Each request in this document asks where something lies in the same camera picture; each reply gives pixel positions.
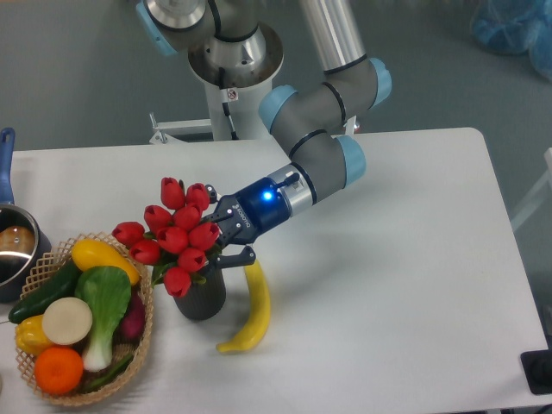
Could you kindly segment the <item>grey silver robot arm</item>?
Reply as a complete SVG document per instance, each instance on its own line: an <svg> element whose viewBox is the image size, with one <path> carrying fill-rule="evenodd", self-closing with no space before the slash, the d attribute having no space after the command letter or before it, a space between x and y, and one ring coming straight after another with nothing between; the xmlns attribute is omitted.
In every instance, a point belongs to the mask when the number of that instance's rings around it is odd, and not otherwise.
<svg viewBox="0 0 552 414"><path fill-rule="evenodd" d="M252 1L140 1L137 14L157 49L187 52L203 83L210 127L217 140L276 140L288 164L235 194L214 196L210 220L220 229L214 268L254 262L253 242L299 212L360 178L366 159L350 136L332 131L384 101L391 75L367 57L346 1L303 1L300 8L324 73L323 82L300 93L274 86L283 62L282 43L260 22Z"/></svg>

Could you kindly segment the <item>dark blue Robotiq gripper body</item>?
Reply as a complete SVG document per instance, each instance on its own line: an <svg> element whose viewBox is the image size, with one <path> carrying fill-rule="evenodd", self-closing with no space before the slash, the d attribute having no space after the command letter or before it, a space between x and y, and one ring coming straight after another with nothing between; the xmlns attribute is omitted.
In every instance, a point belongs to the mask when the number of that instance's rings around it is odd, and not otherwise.
<svg viewBox="0 0 552 414"><path fill-rule="evenodd" d="M295 175L278 183L268 177L260 179L234 194L222 196L215 211L202 222L218 226L217 243L222 248L253 243L292 216L284 190L295 182Z"/></svg>

